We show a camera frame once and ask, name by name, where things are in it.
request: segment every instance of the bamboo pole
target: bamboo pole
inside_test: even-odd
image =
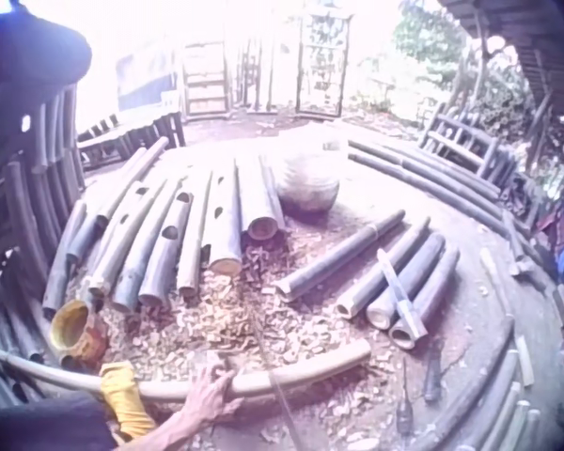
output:
[[[121,225],[118,234],[109,242],[104,255],[96,266],[96,270],[89,279],[88,289],[93,296],[104,299],[111,292],[136,233],[164,183],[165,180],[159,180],[155,186],[150,187],[149,191],[142,196],[140,203],[130,212],[128,218]]]
[[[414,308],[425,326],[431,322],[432,316],[446,299],[447,285],[455,272],[459,259],[460,250],[455,246],[448,246],[424,287],[417,293]],[[403,350],[412,350],[416,344],[416,340],[409,334],[409,328],[403,319],[398,319],[391,328],[389,337]]]
[[[445,246],[445,238],[432,233],[418,249],[405,268],[398,274],[407,295],[411,298],[417,294],[434,268],[439,255]],[[366,308],[366,316],[370,324],[383,331],[388,330],[396,315],[395,295],[387,288]]]
[[[272,375],[283,390],[308,385],[331,378],[337,374],[362,365],[371,355],[367,340],[360,339],[337,350],[319,354],[293,365],[280,366],[271,371],[256,371],[241,374],[232,380],[227,394],[234,397],[261,397],[274,392]],[[0,350],[0,363],[18,369],[31,378],[46,381],[71,390],[85,390],[101,394],[101,378],[75,373],[46,365],[39,365],[11,353]],[[189,381],[141,381],[138,383],[140,397],[146,401],[183,402],[190,391]]]
[[[433,451],[438,449],[441,443],[453,432],[454,427],[470,412],[501,361],[504,350],[512,338],[513,329],[514,317],[506,316],[499,324],[497,335],[490,343],[491,352],[487,359],[483,361],[480,371],[453,399],[445,411],[441,413],[441,416],[434,422],[432,428],[428,428],[427,432],[415,439],[410,447],[410,451]]]
[[[398,210],[382,220],[365,225],[323,256],[274,282],[274,287],[283,294],[284,302],[294,301],[356,258],[398,225],[404,216],[405,211]]]
[[[183,297],[196,296],[198,292],[198,269],[200,267],[205,215],[209,200],[212,172],[200,174],[193,187],[193,201],[188,216],[188,225],[183,238],[176,287]]]
[[[396,271],[405,265],[416,246],[422,241],[422,237],[428,232],[430,221],[431,218],[427,216],[412,225],[388,252],[388,259]],[[382,265],[377,262],[366,275],[338,297],[337,313],[344,319],[355,317],[374,296],[381,293],[386,284]]]
[[[143,305],[171,308],[167,294],[191,204],[192,195],[178,190],[161,226],[161,233],[152,249],[144,280],[140,286],[138,298]]]
[[[164,184],[133,238],[112,296],[112,306],[121,313],[130,314],[137,307],[138,291],[149,265],[150,254],[179,187],[179,178],[170,179]]]
[[[65,303],[65,294],[70,274],[70,264],[67,261],[67,249],[85,218],[86,202],[78,200],[73,207],[63,235],[60,238],[55,259],[50,273],[48,274],[48,282],[46,283],[46,289],[44,290],[44,297],[41,303],[44,316],[47,319],[52,319],[56,310]]]

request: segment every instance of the screwdriver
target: screwdriver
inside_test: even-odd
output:
[[[403,357],[403,396],[397,405],[397,432],[401,437],[403,449],[407,448],[413,429],[414,410],[407,393],[407,362]]]

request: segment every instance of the roof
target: roof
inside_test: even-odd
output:
[[[439,0],[473,38],[473,0]],[[478,0],[489,36],[501,36],[518,53],[535,103],[554,91],[554,114],[564,115],[564,0]]]

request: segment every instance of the concrete floor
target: concrete floor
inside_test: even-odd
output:
[[[277,120],[259,118],[249,121],[249,125],[245,121],[204,122],[189,126],[186,136],[192,143],[275,134],[278,130],[275,124]],[[283,127],[291,125],[298,124],[285,121]],[[388,215],[394,210],[404,209],[406,223],[412,224],[426,215],[430,216],[431,230],[442,233],[447,243],[457,245],[461,251],[457,275],[447,294],[446,308],[437,318],[431,333],[433,336],[441,335],[445,338],[443,367],[456,359],[464,349],[467,351],[462,361],[450,368],[445,375],[446,390],[442,402],[437,407],[427,406],[419,397],[426,372],[425,352],[416,350],[412,354],[407,354],[390,348],[393,352],[391,360],[393,365],[399,368],[404,355],[407,359],[408,386],[414,401],[417,435],[425,430],[428,424],[434,422],[451,400],[468,386],[470,380],[478,373],[481,362],[488,355],[489,342],[493,339],[496,324],[501,320],[503,312],[482,269],[478,255],[483,246],[488,247],[495,257],[499,270],[507,274],[508,244],[450,206],[357,163],[347,161],[343,164],[341,180],[337,202],[329,213],[327,221],[330,227],[351,227],[351,223],[362,223],[380,218],[381,215]],[[348,216],[352,218],[349,222],[347,222]],[[323,306],[332,303],[335,297],[344,291],[354,278],[365,272],[373,262],[374,257],[371,253],[359,258],[351,270],[341,271],[335,277],[336,282],[326,284],[323,288],[325,291],[325,295],[322,296]],[[525,391],[523,398],[529,400],[533,408],[541,410],[542,421],[536,449],[553,450],[564,440],[564,364],[559,351],[562,340],[559,322],[551,300],[545,299],[531,286],[519,285],[510,279],[507,290],[515,311],[516,331],[525,336],[535,371],[535,384]],[[352,335],[367,337],[374,354],[389,349],[385,334],[364,327],[361,319],[352,326]],[[364,436],[379,437],[381,449],[395,449],[398,440],[393,414],[401,390],[402,380],[398,376],[400,374],[401,371],[396,371],[396,374],[391,375],[384,383],[381,382],[381,386],[384,386],[381,389],[384,390],[387,402],[369,406],[360,415],[347,418],[341,426],[345,425],[350,433],[363,432]],[[376,383],[376,380],[370,377],[368,383]],[[320,406],[325,406],[326,402],[327,399]],[[309,449],[347,449],[348,445],[342,440],[342,435],[336,432],[334,434],[339,435],[340,438],[333,435],[331,429],[322,422],[317,411],[318,406],[309,405],[294,412],[299,431],[305,443],[309,445]],[[460,434],[467,433],[471,423],[465,421]],[[221,450],[293,449],[288,434],[283,434],[279,443],[267,443],[262,436],[265,428],[280,429],[282,425],[279,415],[266,414],[231,426],[217,426],[207,436],[203,435],[203,439]],[[454,437],[442,449],[453,449],[455,444],[459,444],[459,437]]]

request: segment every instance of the curved bamboo piece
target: curved bamboo piece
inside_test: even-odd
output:
[[[120,226],[119,233],[109,242],[104,255],[96,266],[96,270],[90,275],[88,289],[93,296],[104,299],[111,292],[121,265],[130,247],[132,247],[135,235],[144,218],[149,213],[154,200],[163,188],[164,183],[165,180],[160,180],[158,184],[151,187],[142,196],[140,203],[130,212],[128,218]]]
[[[514,451],[525,428],[526,416],[530,409],[530,402],[522,400],[516,404],[516,412],[509,423],[508,432],[504,441],[499,446],[499,451]]]
[[[205,218],[209,228],[209,269],[217,274],[235,276],[243,268],[236,162],[229,159],[213,175]]]
[[[121,168],[122,178],[120,184],[116,187],[115,191],[109,195],[108,200],[102,205],[98,212],[98,222],[102,228],[106,228],[121,202],[121,199],[123,199],[123,196],[128,191],[132,183],[146,174],[149,168],[163,153],[165,146],[167,146],[167,142],[168,140],[166,137],[163,136],[159,138],[157,142],[146,151],[146,153],[140,153],[138,157],[134,158],[140,151],[138,150],[138,152],[136,152],[133,157],[123,165]]]
[[[242,231],[265,241],[278,231],[274,206],[265,182],[261,158],[256,153],[237,158]]]
[[[368,341],[360,339],[296,364],[274,368],[271,372],[274,373],[280,388],[288,390],[331,378],[367,362],[370,355],[371,347]],[[0,363],[53,385],[71,390],[85,390],[96,395],[101,393],[101,379],[98,376],[35,364],[2,350]],[[188,381],[141,381],[138,383],[138,389],[140,396],[145,400],[183,402],[188,396],[190,385]],[[274,392],[268,371],[238,375],[232,380],[228,390],[230,397],[260,397]]]
[[[44,286],[48,280],[48,262],[39,243],[38,225],[31,210],[23,182],[19,162],[11,162],[4,169],[8,214],[17,243],[23,253],[25,269],[37,277],[38,285]]]
[[[497,415],[500,413],[518,365],[518,351],[509,350],[495,376],[482,407],[474,414],[474,429],[462,440],[466,446],[479,449],[494,427]]]
[[[163,221],[161,233],[154,243],[140,287],[138,298],[143,305],[171,308],[167,294],[191,205],[192,195],[178,190]]]
[[[425,193],[432,194],[440,201],[445,202],[457,211],[460,211],[463,214],[470,216],[471,218],[480,222],[484,226],[487,226],[493,232],[497,233],[503,238],[508,238],[508,231],[506,230],[502,221],[493,217],[487,211],[481,210],[471,202],[462,199],[458,195],[449,191],[447,188],[437,185],[436,183],[428,179],[410,174],[401,167],[383,162],[382,160],[371,158],[367,155],[358,155],[354,152],[350,152],[349,159],[353,160],[356,163],[370,167],[371,169],[374,169],[376,171],[382,172],[383,174],[386,174],[387,176],[390,176],[394,179],[401,180],[408,185],[412,185],[415,188],[424,191]],[[535,260],[535,263],[540,265],[541,258],[539,257],[537,252],[532,248],[530,243],[525,240],[525,237],[520,236],[519,238],[521,243],[523,244],[525,253],[533,260]]]
[[[428,428],[415,439],[410,451],[433,451],[439,449],[441,443],[454,431],[454,428],[466,417],[472,407],[476,404],[482,390],[487,385],[489,378],[499,364],[504,350],[512,338],[514,330],[514,317],[506,316],[497,335],[491,343],[491,353],[480,367],[475,377],[454,398],[444,412],[441,413],[432,428]]]
[[[100,260],[104,255],[104,251],[108,247],[109,242],[111,242],[113,234],[116,233],[119,223],[121,223],[123,218],[126,217],[131,209],[133,209],[133,206],[137,205],[137,203],[140,202],[140,199],[148,190],[149,186],[138,180],[132,183],[130,189],[123,196],[121,203],[115,210],[113,218],[111,218],[111,221],[109,221],[109,225],[102,233],[99,250],[97,251],[98,254],[96,255],[98,260]]]
[[[460,250],[455,246],[448,246],[424,287],[415,296],[414,309],[425,326],[431,322],[432,315],[445,300],[447,284],[459,259]],[[391,328],[389,337],[403,350],[412,350],[415,347],[416,340],[410,335],[409,328],[401,318]]]
[[[384,158],[388,151],[399,154],[401,157],[410,158],[418,163],[425,164],[427,167],[439,171],[447,176],[452,177],[464,186],[474,190],[488,200],[494,202],[499,196],[499,188],[494,186],[488,180],[481,179],[473,172],[454,164],[448,160],[439,158],[437,155],[424,152],[418,148],[410,148],[404,142],[397,142],[396,145],[382,141],[384,136],[377,132],[369,131],[361,127],[355,127],[351,124],[339,121],[335,125],[340,124],[345,131],[357,129],[356,133],[352,133],[349,137],[349,145],[361,145],[361,149],[370,155],[378,158]],[[369,136],[359,137],[359,134],[368,133]]]
[[[111,299],[113,308],[121,313],[130,314],[137,307],[138,291],[149,265],[150,254],[179,187],[180,179],[170,179],[164,184],[133,238]]]
[[[501,408],[501,412],[497,415],[493,429],[487,438],[485,444],[480,448],[480,451],[495,451],[506,435],[506,430],[509,426],[509,421],[514,415],[516,410],[516,403],[522,392],[522,385],[519,382],[512,382],[509,388],[508,395]]]
[[[294,301],[365,251],[398,225],[404,216],[405,210],[398,210],[382,220],[363,226],[326,254],[274,282],[274,287],[284,295],[284,302]]]
[[[44,316],[47,319],[52,319],[56,310],[65,303],[70,269],[70,265],[67,261],[67,249],[85,218],[86,202],[78,200],[71,211],[71,215],[67,221],[63,235],[61,236],[60,243],[56,249],[53,266],[50,270],[50,274],[48,275],[48,283],[46,284],[44,297],[41,302]]]
[[[198,293],[198,270],[200,268],[205,215],[211,187],[211,170],[201,174],[193,186],[193,201],[188,215],[188,224],[184,234],[176,287],[184,298],[191,298]]]
[[[520,441],[516,446],[518,451],[531,451],[537,445],[537,436],[539,435],[539,422],[541,420],[541,411],[531,409],[526,414],[525,430],[520,436]]]
[[[445,238],[432,233],[398,274],[399,281],[410,298],[426,282],[444,246]],[[366,308],[369,323],[383,331],[389,329],[396,314],[395,302],[395,295],[387,288]]]
[[[405,265],[416,245],[421,242],[422,237],[429,229],[430,222],[431,218],[427,216],[419,223],[412,225],[388,251],[388,259],[396,272]],[[385,286],[386,278],[382,265],[377,262],[366,275],[338,297],[337,313],[344,319],[353,318],[368,305],[374,296],[380,294]]]

